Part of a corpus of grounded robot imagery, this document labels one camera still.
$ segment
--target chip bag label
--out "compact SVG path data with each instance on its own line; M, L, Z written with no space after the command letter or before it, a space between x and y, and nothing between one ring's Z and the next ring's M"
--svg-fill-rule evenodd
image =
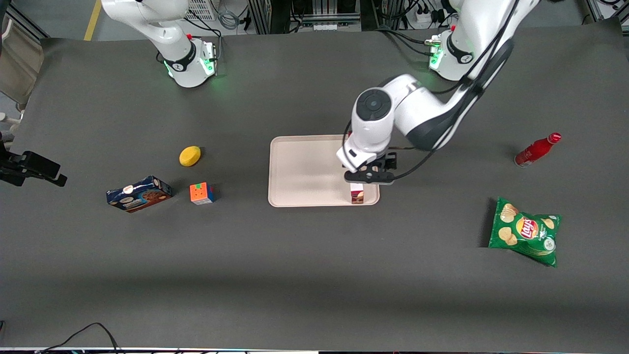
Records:
M498 198L489 248L511 249L548 266L557 267L555 236L561 215L520 212L508 200Z

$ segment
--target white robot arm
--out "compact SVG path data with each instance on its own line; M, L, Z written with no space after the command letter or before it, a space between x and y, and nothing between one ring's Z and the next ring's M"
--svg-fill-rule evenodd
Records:
M379 184L391 184L397 179L386 171L392 158L387 149L393 125L416 149L432 154L443 147L510 56L511 37L538 3L539 0L455 2L461 6L459 25L426 44L433 49L430 67L447 79L457 80L458 89L444 103L413 76L405 74L364 91L354 104L352 134L337 151L337 158L349 170L345 179Z
M186 36L174 22L188 12L188 0L101 0L112 20L145 35L164 57L170 77L185 88L199 86L216 72L212 43Z

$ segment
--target small box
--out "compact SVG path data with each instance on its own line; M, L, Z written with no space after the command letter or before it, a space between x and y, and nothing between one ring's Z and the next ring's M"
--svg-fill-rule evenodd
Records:
M205 182L190 185L190 201L196 205L214 202L214 187Z
M352 192L352 204L363 204L365 202L365 190L361 183L350 183Z
M107 191L107 203L128 213L157 204L172 197L172 189L155 176L117 190Z

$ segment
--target yellow floor line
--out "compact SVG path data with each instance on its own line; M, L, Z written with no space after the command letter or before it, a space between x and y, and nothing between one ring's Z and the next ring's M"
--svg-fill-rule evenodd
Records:
M94 9L92 10L92 16L89 18L87 29L85 30L85 36L83 40L92 40L94 29L96 28L96 22L98 22L98 15L101 13L101 0L96 0L94 3Z

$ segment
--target bottle cap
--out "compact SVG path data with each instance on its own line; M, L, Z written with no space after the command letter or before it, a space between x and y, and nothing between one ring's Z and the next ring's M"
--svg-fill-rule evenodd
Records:
M561 140L561 134L552 133L548 136L548 142L551 144L556 144Z

